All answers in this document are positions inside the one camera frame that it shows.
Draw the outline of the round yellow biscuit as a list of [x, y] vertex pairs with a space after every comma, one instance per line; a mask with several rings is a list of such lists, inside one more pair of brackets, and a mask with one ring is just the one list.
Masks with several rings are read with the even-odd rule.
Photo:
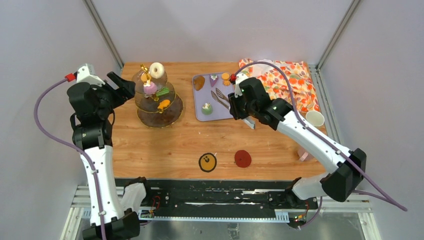
[[146, 75], [146, 74], [143, 74], [143, 75], [141, 75], [141, 76], [140, 76], [140, 80], [141, 80], [144, 84], [146, 84], [146, 83], [148, 83], [148, 82], [150, 81], [150, 76], [149, 76], [149, 75]]

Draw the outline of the metal serving tongs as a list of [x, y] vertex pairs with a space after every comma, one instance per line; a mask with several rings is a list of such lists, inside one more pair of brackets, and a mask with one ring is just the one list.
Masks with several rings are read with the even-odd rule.
[[[230, 101], [227, 96], [225, 96], [218, 88], [210, 91], [212, 98], [223, 105], [226, 109], [230, 110]], [[242, 121], [248, 125], [252, 130], [256, 129], [256, 123], [250, 118], [244, 118]]]

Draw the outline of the pink sugared dome cake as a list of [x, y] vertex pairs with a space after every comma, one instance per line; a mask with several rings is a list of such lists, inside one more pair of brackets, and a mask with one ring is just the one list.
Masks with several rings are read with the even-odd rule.
[[143, 92], [146, 96], [154, 95], [157, 90], [157, 85], [152, 81], [143, 84]]

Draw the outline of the small orange shell cookie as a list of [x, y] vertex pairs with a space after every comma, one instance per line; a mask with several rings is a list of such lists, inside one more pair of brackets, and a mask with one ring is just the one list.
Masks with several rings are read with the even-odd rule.
[[231, 85], [231, 82], [229, 80], [223, 80], [222, 83], [223, 83], [224, 86], [230, 86]]

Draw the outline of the three-tier glass cake stand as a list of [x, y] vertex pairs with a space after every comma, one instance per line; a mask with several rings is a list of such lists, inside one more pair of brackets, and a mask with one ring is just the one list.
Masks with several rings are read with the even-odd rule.
[[160, 62], [140, 65], [132, 77], [135, 82], [135, 105], [139, 120], [149, 128], [165, 128], [182, 115], [183, 100], [168, 81], [165, 67]]

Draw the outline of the green layered cake slice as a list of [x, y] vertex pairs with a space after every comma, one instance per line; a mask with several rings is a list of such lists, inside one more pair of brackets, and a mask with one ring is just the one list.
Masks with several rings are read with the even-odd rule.
[[170, 93], [170, 89], [168, 87], [163, 87], [161, 90], [158, 90], [155, 95], [157, 97], [161, 97]]

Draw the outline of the orange fish-shaped cake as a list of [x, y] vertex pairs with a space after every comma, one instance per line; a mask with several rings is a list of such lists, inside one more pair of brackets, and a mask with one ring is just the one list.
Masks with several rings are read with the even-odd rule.
[[169, 99], [162, 100], [158, 104], [157, 109], [158, 109], [158, 111], [161, 112], [161, 111], [165, 110], [170, 104], [171, 104], [171, 101]]

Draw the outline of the purple heart cake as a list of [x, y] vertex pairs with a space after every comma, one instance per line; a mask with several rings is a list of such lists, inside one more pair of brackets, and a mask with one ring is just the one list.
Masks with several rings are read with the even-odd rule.
[[219, 75], [216, 73], [210, 74], [209, 75], [209, 83], [210, 86], [213, 88], [215, 86], [215, 84], [217, 83], [217, 81], [219, 80]]

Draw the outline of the green sugared dome cake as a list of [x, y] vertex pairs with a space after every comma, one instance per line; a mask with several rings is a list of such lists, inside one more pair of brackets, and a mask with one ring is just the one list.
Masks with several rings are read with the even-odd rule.
[[210, 114], [212, 114], [213, 113], [213, 106], [210, 104], [210, 103], [208, 103], [208, 102], [206, 102], [203, 106], [202, 106], [202, 108], [201, 108], [201, 112], [204, 114], [204, 115], [210, 115]]

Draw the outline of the light green mug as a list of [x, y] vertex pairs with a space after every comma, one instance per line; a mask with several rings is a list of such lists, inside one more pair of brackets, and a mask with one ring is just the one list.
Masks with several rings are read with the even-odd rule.
[[307, 121], [307, 125], [309, 127], [322, 127], [325, 124], [324, 115], [316, 110], [310, 110], [305, 114], [305, 120]]

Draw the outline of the purple iced donut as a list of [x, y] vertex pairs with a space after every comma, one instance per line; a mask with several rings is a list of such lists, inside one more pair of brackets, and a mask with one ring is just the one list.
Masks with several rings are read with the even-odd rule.
[[149, 67], [149, 74], [154, 79], [162, 78], [165, 72], [165, 67], [160, 62], [154, 62]]

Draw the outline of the pink mug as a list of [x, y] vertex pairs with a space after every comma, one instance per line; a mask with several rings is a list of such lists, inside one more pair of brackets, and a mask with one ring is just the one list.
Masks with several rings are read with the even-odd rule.
[[306, 162], [314, 159], [314, 156], [307, 150], [305, 150], [303, 147], [298, 148], [297, 154], [299, 156], [299, 161], [301, 162]]

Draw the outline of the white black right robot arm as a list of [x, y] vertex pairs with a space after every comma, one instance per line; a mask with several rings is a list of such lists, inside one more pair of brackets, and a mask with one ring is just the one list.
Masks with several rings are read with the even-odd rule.
[[360, 148], [350, 150], [322, 133], [282, 98], [272, 100], [262, 82], [245, 74], [232, 75], [234, 92], [228, 95], [230, 114], [255, 128], [253, 119], [278, 131], [315, 157], [326, 172], [314, 177], [298, 177], [284, 191], [286, 203], [299, 208], [312, 197], [328, 196], [344, 202], [364, 178], [366, 154]]

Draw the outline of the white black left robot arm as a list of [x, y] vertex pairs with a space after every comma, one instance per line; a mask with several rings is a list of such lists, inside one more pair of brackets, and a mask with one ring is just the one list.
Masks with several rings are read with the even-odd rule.
[[114, 72], [107, 77], [117, 85], [114, 89], [89, 70], [68, 76], [76, 83], [67, 90], [74, 109], [70, 118], [72, 147], [80, 153], [85, 166], [90, 195], [90, 226], [82, 231], [84, 240], [129, 240], [140, 234], [139, 207], [149, 206], [153, 193], [145, 188], [145, 178], [138, 177], [124, 188], [118, 198], [113, 171], [113, 125], [109, 116], [114, 109], [135, 96], [133, 81]]

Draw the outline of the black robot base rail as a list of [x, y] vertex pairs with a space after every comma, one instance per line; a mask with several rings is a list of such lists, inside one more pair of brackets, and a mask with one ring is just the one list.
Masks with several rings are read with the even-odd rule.
[[286, 223], [301, 228], [319, 212], [317, 198], [296, 200], [284, 180], [147, 180], [141, 225], [159, 221]]

